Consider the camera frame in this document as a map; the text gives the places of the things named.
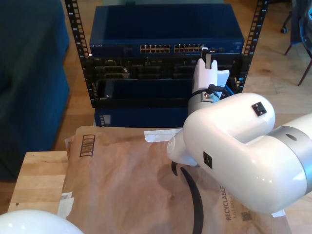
network switch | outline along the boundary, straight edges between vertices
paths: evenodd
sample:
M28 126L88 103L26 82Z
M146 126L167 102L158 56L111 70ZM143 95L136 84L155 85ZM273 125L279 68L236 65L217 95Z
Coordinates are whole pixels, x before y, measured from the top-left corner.
M90 39L94 58L241 53L244 38L229 4L98 6Z

brown paper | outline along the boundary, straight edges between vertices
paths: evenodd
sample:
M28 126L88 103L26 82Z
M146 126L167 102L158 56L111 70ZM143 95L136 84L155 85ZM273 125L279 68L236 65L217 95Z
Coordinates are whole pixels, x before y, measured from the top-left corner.
M286 217L241 205L200 167L172 163L150 129L81 127L63 193L85 234L290 234Z

black square sticker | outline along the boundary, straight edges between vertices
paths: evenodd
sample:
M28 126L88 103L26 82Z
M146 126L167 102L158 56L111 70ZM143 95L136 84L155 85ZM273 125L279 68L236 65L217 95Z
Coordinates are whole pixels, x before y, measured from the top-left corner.
M204 151L204 163L211 169L213 168L213 158L205 151Z

tape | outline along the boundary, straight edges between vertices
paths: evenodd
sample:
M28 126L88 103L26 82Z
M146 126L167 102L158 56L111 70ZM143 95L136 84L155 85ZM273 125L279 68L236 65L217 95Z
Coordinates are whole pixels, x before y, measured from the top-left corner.
M273 218L281 217L281 216L285 216L285 215L286 214L285 214L284 210L281 210L281 211L278 211L278 212L272 214Z
M174 137L182 128L178 129L167 129L167 130L155 130L155 131L145 131L145 140L147 142L162 142L169 141Z
M74 198L72 197L72 192L63 193L58 206L58 216L66 219L69 213L72 211L74 204Z

barcode label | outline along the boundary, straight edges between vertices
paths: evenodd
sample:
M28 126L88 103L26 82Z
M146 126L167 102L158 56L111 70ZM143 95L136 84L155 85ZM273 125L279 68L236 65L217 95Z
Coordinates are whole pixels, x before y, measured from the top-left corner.
M84 135L82 137L80 157L85 157L85 156L92 157L95 140L96 140L96 135Z
M250 220L252 220L252 214L250 213L250 211L242 212L241 214L242 214L243 221L250 221Z

